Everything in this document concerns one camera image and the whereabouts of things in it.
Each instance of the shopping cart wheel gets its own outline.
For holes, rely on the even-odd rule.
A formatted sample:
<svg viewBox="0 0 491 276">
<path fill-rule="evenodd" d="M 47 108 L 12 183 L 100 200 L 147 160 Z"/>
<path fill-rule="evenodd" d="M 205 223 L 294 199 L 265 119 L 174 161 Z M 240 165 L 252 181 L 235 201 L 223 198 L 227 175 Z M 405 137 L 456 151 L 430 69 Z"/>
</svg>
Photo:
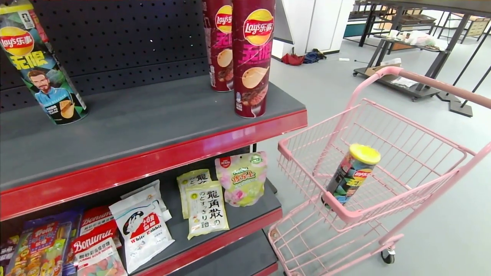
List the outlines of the shopping cart wheel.
<svg viewBox="0 0 491 276">
<path fill-rule="evenodd" d="M 276 241 L 279 238 L 279 232 L 276 228 L 270 231 L 270 237 L 273 241 Z"/>
<path fill-rule="evenodd" d="M 387 248 L 386 250 L 380 252 L 382 256 L 382 260 L 386 264 L 393 264 L 396 258 L 396 251 L 391 248 Z"/>
</svg>

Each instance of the yellow lid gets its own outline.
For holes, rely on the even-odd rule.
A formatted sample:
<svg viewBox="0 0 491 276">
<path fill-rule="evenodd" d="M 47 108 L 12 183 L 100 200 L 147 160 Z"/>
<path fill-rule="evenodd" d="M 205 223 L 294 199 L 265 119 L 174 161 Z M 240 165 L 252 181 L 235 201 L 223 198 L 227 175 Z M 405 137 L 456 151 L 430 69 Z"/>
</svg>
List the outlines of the yellow lid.
<svg viewBox="0 0 491 276">
<path fill-rule="evenodd" d="M 380 162 L 380 153 L 369 146 L 352 144 L 350 146 L 351 155 L 360 162 L 368 165 L 375 165 Z"/>
<path fill-rule="evenodd" d="M 32 10 L 34 7 L 31 3 L 21 4 L 21 5 L 13 5 L 13 6 L 0 6 L 0 14 L 13 13 L 18 11 Z"/>
</svg>

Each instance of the pink candy bag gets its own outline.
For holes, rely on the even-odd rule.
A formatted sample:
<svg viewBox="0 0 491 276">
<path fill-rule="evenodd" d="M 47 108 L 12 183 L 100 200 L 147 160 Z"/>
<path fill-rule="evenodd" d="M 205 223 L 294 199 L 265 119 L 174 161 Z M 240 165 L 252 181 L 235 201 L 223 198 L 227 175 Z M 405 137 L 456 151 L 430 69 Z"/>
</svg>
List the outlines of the pink candy bag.
<svg viewBox="0 0 491 276">
<path fill-rule="evenodd" d="M 225 202 L 235 207 L 256 203 L 264 194 L 268 160 L 266 152 L 215 159 L 217 177 L 225 188 Z"/>
</svg>

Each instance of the wheeled cart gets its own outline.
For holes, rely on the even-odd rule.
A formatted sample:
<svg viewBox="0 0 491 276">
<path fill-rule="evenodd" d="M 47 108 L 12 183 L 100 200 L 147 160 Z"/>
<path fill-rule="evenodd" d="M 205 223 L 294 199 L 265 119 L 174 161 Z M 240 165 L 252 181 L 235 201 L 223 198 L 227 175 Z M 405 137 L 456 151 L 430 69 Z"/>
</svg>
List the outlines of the wheeled cart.
<svg viewBox="0 0 491 276">
<path fill-rule="evenodd" d="M 373 101 L 354 105 L 362 89 L 389 74 L 491 109 L 491 99 L 385 67 L 355 89 L 344 112 L 282 140 L 279 166 L 306 199 L 269 230 L 286 275 L 333 275 L 376 254 L 393 263 L 400 230 L 491 151 L 491 142 L 474 152 Z M 382 160 L 341 205 L 325 187 L 353 143 L 377 149 Z"/>
</svg>

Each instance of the green lay's chip can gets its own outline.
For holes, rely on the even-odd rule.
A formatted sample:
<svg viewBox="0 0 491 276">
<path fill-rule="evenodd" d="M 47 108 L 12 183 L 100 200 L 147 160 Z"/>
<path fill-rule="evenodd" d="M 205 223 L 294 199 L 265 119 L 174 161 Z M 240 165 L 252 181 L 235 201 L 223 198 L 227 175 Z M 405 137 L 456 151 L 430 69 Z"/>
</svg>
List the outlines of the green lay's chip can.
<svg viewBox="0 0 491 276">
<path fill-rule="evenodd" d="M 59 64 L 28 1 L 0 6 L 0 43 L 35 99 L 56 125 L 76 122 L 87 106 Z"/>
<path fill-rule="evenodd" d="M 342 205 L 346 204 L 372 173 L 380 159 L 380 153 L 376 149 L 360 144 L 350 145 L 349 151 L 327 184 L 326 191 Z"/>
</svg>

